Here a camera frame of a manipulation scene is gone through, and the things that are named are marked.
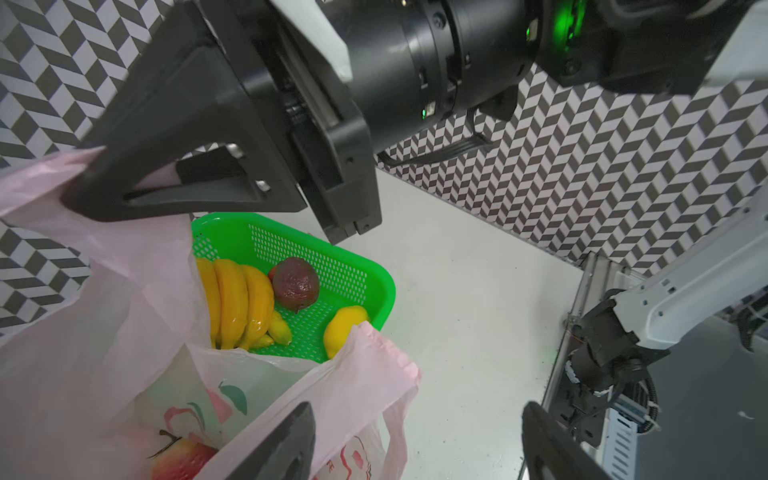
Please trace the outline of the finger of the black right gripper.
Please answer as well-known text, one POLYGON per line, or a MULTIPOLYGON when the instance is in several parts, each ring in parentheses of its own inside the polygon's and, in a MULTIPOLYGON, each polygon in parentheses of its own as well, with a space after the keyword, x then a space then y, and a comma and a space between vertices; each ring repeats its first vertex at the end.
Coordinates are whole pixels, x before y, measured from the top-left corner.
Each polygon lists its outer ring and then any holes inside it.
POLYGON ((63 205, 100 222, 304 209, 289 117, 252 40, 265 10, 175 4, 84 137, 98 155, 63 205))

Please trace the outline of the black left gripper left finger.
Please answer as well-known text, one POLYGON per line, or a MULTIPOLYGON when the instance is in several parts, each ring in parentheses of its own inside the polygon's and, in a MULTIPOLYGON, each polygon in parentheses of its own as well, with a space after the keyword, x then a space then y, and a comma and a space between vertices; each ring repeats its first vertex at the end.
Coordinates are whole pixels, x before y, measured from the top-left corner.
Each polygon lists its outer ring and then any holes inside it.
POLYGON ((307 480, 316 440, 309 402, 300 403, 227 480, 307 480))

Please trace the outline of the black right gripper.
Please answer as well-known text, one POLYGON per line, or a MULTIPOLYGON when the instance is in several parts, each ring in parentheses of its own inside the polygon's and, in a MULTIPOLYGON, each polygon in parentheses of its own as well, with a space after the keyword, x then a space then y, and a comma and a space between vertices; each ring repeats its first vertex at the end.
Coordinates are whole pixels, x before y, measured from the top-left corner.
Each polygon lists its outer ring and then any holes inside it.
POLYGON ((455 115, 510 116, 535 52, 528 1, 316 1, 349 49, 345 84, 261 2, 252 40, 289 117, 304 208, 332 243, 381 223, 388 147, 455 115))

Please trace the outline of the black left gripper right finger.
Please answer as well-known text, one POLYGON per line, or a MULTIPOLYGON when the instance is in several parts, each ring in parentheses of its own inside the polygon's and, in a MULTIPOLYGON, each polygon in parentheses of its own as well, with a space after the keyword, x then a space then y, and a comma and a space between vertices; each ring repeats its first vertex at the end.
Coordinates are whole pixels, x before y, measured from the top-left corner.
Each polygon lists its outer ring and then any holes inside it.
POLYGON ((610 479, 539 403, 523 409, 522 443, 530 479, 610 479))

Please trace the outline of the yellow fake lemon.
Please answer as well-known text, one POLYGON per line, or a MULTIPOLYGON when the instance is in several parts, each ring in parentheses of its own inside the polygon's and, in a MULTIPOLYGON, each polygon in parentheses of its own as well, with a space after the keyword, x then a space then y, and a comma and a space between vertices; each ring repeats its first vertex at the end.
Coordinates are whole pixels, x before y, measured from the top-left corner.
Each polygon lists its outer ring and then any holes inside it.
POLYGON ((328 359, 333 359, 343 348, 354 326, 368 321, 368 312, 362 306, 348 306, 339 309, 326 326, 323 334, 323 345, 328 359))

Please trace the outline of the pink plastic bag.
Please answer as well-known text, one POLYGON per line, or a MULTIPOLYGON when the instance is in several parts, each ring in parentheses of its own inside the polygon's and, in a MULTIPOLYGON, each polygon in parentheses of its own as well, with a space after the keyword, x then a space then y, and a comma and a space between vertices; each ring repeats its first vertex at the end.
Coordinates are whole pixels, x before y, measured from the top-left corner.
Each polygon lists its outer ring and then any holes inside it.
POLYGON ((71 300, 1 343, 2 477, 144 479, 160 431, 185 425, 219 448, 201 477, 223 479, 308 403, 311 473, 383 420, 379 475, 400 478, 417 365, 367 325, 322 364, 212 349, 186 216, 99 223, 61 204, 96 156, 60 152, 1 173, 2 218, 91 264, 71 300))

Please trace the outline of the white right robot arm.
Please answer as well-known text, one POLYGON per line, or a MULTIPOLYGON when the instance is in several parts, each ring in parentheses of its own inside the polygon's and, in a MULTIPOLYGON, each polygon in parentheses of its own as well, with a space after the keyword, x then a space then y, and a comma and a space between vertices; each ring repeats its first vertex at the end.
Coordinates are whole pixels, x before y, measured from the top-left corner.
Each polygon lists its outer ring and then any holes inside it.
POLYGON ((622 233, 640 258, 714 225, 758 164, 722 89, 749 1, 184 1, 84 143, 65 191, 101 221, 310 208, 338 243, 381 223, 387 148, 461 115, 511 122, 514 199, 536 240, 622 233))

